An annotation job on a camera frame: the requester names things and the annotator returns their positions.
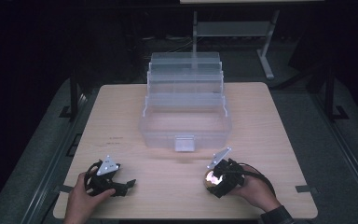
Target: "sleeve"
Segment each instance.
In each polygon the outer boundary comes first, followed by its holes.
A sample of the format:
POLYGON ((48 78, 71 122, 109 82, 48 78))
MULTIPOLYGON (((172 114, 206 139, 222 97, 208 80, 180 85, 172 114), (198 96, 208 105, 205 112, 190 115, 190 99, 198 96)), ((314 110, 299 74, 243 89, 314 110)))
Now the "sleeve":
POLYGON ((264 224, 293 224, 295 221, 283 205, 261 215, 264 224))

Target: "human hand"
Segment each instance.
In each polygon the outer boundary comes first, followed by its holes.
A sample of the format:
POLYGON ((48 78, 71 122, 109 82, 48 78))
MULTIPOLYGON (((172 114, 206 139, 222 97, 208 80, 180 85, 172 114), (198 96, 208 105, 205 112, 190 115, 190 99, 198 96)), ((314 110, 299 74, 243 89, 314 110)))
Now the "human hand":
POLYGON ((84 186, 85 175, 86 173, 81 173, 78 176, 75 187, 69 193, 64 224, 85 223, 95 207, 116 192, 114 189, 108 189, 96 196, 89 196, 84 186))
MULTIPOLYGON (((248 165, 243 165, 242 169, 258 174, 257 170, 248 165)), ((281 203, 271 192, 269 186, 263 180, 250 175, 245 177, 243 186, 234 188, 230 194, 241 196, 249 204, 261 208, 265 212, 281 206, 281 203)))

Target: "wearable device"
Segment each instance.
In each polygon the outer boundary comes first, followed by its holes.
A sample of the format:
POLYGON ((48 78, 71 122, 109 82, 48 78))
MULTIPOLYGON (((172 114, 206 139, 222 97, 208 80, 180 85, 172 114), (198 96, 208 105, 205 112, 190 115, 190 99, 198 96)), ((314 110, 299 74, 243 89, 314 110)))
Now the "wearable device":
POLYGON ((99 160, 93 163, 84 176, 84 186, 86 190, 89 188, 92 189, 89 195, 95 196, 107 189, 115 189, 116 192, 111 197, 126 196, 128 190, 135 185, 136 179, 126 184, 113 182, 112 178, 120 169, 120 166, 119 163, 113 162, 109 156, 107 156, 104 161, 99 160), (96 173, 92 172, 94 167, 98 169, 96 173))
POLYGON ((228 159, 228 161, 223 160, 223 157, 226 156, 230 150, 231 148, 228 147, 213 155, 213 161, 211 162, 213 166, 211 164, 208 166, 208 168, 213 167, 213 169, 208 170, 204 177, 204 185, 206 189, 214 196, 221 198, 238 185, 243 186, 246 176, 250 175, 263 180, 275 195, 275 190, 272 187, 271 182, 254 167, 245 163, 237 163, 232 159, 228 159), (243 170, 242 165, 252 167, 257 173, 243 170))

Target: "floor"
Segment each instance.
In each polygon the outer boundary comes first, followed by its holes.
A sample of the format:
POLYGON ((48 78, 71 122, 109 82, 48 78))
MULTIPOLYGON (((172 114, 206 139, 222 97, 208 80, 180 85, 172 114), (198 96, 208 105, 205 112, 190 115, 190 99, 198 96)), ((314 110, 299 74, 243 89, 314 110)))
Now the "floor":
MULTIPOLYGON (((204 42, 200 50, 220 52, 225 82, 259 81, 273 87, 295 76, 298 71, 287 64, 296 41, 271 44, 268 60, 276 76, 273 80, 264 77, 256 56, 255 50, 263 41, 249 39, 231 45, 225 41, 212 47, 204 42)), ((144 42, 145 62, 153 51, 187 50, 178 41, 151 38, 144 42)), ((271 90, 271 95, 307 183, 314 189, 312 197, 319 214, 310 222, 358 223, 358 175, 353 169, 357 163, 346 156, 349 151, 358 161, 358 107, 346 87, 336 80, 335 105, 341 105, 349 119, 329 121, 323 112, 324 90, 308 93, 309 80, 306 77, 284 90, 271 90)), ((145 73, 131 83, 145 83, 145 73)), ((0 194, 0 223, 62 222, 52 215, 53 206, 102 84, 97 82, 80 97, 79 113, 70 122, 59 117, 62 108, 70 104, 69 80, 62 83, 0 194)), ((91 219, 88 223, 126 222, 91 219)))

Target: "finger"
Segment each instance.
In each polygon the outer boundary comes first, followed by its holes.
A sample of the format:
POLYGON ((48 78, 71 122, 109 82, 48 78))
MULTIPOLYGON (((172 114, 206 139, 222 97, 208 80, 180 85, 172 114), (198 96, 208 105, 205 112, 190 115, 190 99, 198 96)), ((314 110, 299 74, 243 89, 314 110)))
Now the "finger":
POLYGON ((86 173, 81 173, 79 174, 79 176, 77 177, 77 182, 75 187, 77 186, 84 186, 84 176, 86 175, 86 173))
POLYGON ((115 189, 107 189, 106 191, 104 191, 98 195, 95 195, 93 197, 93 201, 96 204, 101 203, 101 202, 105 201, 106 199, 108 199, 110 196, 112 196, 114 193, 116 193, 115 189))

